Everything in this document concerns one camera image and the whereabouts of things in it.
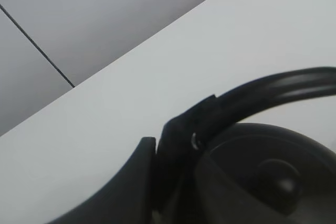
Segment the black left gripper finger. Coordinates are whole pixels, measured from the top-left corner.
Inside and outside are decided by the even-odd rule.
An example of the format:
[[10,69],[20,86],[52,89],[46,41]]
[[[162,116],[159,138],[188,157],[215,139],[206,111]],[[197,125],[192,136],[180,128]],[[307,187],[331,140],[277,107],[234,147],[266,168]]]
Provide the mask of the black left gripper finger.
[[111,180],[51,223],[150,223],[155,146],[155,138],[142,138]]

